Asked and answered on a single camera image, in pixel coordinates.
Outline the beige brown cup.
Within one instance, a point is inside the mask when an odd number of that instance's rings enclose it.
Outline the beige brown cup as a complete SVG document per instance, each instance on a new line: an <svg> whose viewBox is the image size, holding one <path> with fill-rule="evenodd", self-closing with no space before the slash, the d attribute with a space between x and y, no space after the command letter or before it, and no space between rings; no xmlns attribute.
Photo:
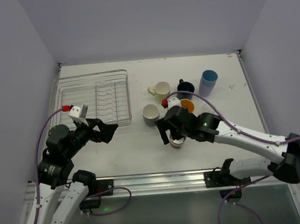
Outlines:
<svg viewBox="0 0 300 224"><path fill-rule="evenodd" d="M177 140L174 140L172 137L169 138L169 143L170 145L174 148L174 149L178 149L178 148L181 148L183 147L183 144L185 142L186 138L182 138L182 139L177 139Z"/></svg>

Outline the dark teal mug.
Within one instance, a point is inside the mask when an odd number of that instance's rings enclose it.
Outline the dark teal mug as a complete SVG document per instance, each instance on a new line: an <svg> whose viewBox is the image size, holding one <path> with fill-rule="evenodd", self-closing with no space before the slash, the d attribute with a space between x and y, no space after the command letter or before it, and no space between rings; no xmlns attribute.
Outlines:
<svg viewBox="0 0 300 224"><path fill-rule="evenodd" d="M144 119L144 123L153 127L156 126L156 121L159 119L160 111L159 108L155 104L147 104L143 107L142 117Z"/></svg>

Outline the yellow-green cup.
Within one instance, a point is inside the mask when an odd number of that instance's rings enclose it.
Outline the yellow-green cup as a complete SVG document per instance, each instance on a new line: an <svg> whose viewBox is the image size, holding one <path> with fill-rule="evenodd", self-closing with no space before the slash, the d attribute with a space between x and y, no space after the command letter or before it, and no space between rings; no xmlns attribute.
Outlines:
<svg viewBox="0 0 300 224"><path fill-rule="evenodd" d="M154 96L157 102L162 102L162 100L171 93L170 85L169 83L162 81L155 86L149 86L147 92Z"/></svg>

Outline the dark blue mug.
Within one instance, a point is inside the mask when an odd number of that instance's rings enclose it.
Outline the dark blue mug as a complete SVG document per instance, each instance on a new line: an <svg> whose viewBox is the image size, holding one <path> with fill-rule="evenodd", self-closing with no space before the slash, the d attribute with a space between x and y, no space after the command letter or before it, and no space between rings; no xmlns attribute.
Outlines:
<svg viewBox="0 0 300 224"><path fill-rule="evenodd" d="M177 86L177 91L181 92L181 91L186 91L186 92L191 92L194 93L195 92L195 87L191 82L186 82L183 79L179 80L179 84ZM192 100L193 95L190 93L178 93L177 94L177 98L179 98L180 100L182 99L188 99L188 100Z"/></svg>

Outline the lavender plastic cup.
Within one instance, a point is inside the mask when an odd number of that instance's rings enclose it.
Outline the lavender plastic cup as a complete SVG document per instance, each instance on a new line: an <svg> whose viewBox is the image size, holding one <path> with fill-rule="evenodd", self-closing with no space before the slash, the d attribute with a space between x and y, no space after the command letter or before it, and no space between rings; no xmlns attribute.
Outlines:
<svg viewBox="0 0 300 224"><path fill-rule="evenodd" d="M202 97L208 97L212 92L213 86L206 87L200 83L199 85L199 95Z"/></svg>

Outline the light blue cup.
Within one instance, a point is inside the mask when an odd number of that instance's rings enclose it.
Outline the light blue cup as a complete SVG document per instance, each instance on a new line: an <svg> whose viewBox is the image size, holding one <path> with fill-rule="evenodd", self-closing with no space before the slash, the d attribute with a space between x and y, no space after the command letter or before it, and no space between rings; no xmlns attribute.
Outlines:
<svg viewBox="0 0 300 224"><path fill-rule="evenodd" d="M217 72L208 69L202 73L200 84L203 87L213 89L216 85L217 79L218 79Z"/></svg>

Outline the clear glass cup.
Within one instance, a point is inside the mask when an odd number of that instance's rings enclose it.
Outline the clear glass cup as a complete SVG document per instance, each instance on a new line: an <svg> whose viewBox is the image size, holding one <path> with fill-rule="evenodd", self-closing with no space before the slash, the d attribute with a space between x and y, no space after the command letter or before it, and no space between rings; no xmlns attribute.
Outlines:
<svg viewBox="0 0 300 224"><path fill-rule="evenodd" d="M211 114L216 114L216 112L212 109L212 107L207 104L204 103L203 105L201 105L198 109L198 113L202 114L202 113L211 113Z"/></svg>

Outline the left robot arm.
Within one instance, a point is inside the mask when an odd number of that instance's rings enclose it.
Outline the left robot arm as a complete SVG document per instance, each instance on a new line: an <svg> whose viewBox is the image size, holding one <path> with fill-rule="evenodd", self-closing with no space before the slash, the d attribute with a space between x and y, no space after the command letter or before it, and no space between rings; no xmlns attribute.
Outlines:
<svg viewBox="0 0 300 224"><path fill-rule="evenodd" d="M58 200L74 167L72 158L87 142L109 143L117 130L116 124L105 124L99 119L87 119L77 124L76 130L66 125L50 129L47 148L39 163L36 192L27 224L69 224L80 202L88 194L96 194L96 175L79 170L60 203Z"/></svg>

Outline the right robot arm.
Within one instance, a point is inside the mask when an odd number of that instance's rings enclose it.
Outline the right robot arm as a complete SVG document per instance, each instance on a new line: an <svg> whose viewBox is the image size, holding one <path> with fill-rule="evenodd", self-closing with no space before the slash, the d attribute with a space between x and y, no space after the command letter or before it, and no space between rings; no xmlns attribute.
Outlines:
<svg viewBox="0 0 300 224"><path fill-rule="evenodd" d="M226 159L220 178L238 181L252 176L274 176L282 182L300 182L300 137L295 133L275 136L226 123L218 115L204 112L198 116L180 106L171 107L156 122L164 144L172 139L190 138L198 142L227 144L253 152L257 158Z"/></svg>

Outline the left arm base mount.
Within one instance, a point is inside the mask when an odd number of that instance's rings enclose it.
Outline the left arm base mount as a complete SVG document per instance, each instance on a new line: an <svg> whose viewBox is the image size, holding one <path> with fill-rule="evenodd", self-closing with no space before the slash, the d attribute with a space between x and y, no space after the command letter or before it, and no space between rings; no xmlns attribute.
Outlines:
<svg viewBox="0 0 300 224"><path fill-rule="evenodd" d="M91 193L88 193L88 196L92 196L94 194L101 193L103 191L107 191L108 189L112 189L114 187L113 183L114 183L113 179L96 180L94 189L92 190ZM101 206L103 196L107 197L107 196L112 196L112 195L113 195L113 191L110 191L104 195L84 199L79 204L80 210L83 212L93 213L93 210L98 209Z"/></svg>

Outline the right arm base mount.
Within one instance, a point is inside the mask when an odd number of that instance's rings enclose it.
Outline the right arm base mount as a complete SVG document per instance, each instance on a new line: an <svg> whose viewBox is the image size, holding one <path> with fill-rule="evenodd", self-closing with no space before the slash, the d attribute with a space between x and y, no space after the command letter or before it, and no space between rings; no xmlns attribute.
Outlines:
<svg viewBox="0 0 300 224"><path fill-rule="evenodd" d="M219 195L224 198L232 189L245 185L251 181L250 177L237 179L233 176L221 174L221 169L216 167L203 173L206 188L229 187L230 189L219 190Z"/></svg>

